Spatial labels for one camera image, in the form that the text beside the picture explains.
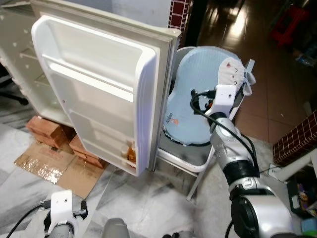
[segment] white chair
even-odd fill
[[[185,47],[177,51],[174,71],[172,75],[172,83],[176,80],[176,72],[178,66],[183,57],[195,47]],[[249,60],[245,65],[245,68],[251,72],[254,65],[254,60]],[[232,120],[238,111],[244,95],[242,89],[237,93],[237,97],[234,103],[234,107],[230,113],[230,119]],[[188,193],[187,200],[190,200],[201,181],[204,173],[211,161],[214,154],[214,148],[211,145],[206,146],[183,146],[178,143],[172,142],[169,138],[161,133],[160,142],[158,145],[157,157],[189,174],[196,177],[191,190]]]

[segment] floor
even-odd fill
[[[238,8],[229,12],[210,4],[200,36],[200,45],[227,49],[243,63],[250,58],[256,61],[257,83],[253,95],[242,103],[236,125],[244,134],[270,143],[306,117],[303,103],[317,88],[311,70],[268,37],[281,4],[280,0],[246,0],[238,15]]]
[[[33,142],[32,135],[0,124],[0,238],[5,238],[22,214],[39,201],[50,198],[62,188],[14,165]],[[271,145],[252,139],[261,170],[272,162]],[[268,177],[261,178],[271,186],[289,208],[286,185]],[[121,217],[131,238],[160,238],[176,231],[192,231],[198,238],[223,237],[230,218],[228,185],[216,163],[211,163],[196,196],[186,200],[194,178],[165,162],[158,161],[154,173],[145,171],[136,178],[109,165],[87,197],[88,217],[78,219],[77,238],[101,237],[109,218]],[[74,209],[81,199],[74,195]],[[42,238],[46,211],[27,217],[12,238]],[[296,233],[300,219],[291,214]],[[237,237],[231,231],[230,238]]]

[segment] wall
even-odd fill
[[[167,27],[171,0],[69,0],[153,26]]]

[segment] marble floor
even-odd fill
[[[15,166],[13,161],[33,142],[30,134],[0,124],[0,238],[40,200],[50,198],[57,185]],[[253,139],[261,169],[272,161],[271,145]],[[289,207],[286,185],[264,173],[262,178]],[[175,231],[193,231],[198,238],[223,237],[230,222],[228,185],[218,164],[212,163],[196,196],[186,200],[194,178],[165,162],[158,161],[154,173],[139,178],[108,166],[87,198],[88,217],[79,221],[77,238],[98,238],[107,219],[121,217],[132,238],[160,238]],[[73,196],[74,209],[80,198]],[[42,238],[46,211],[29,216],[13,233],[13,238]],[[300,232],[300,219],[293,216]],[[237,237],[231,231],[229,237]]]

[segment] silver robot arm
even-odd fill
[[[216,121],[248,143],[231,120],[219,117]],[[229,185],[236,234],[242,238],[296,237],[288,209],[261,181],[247,149],[215,123],[211,125],[210,142]]]

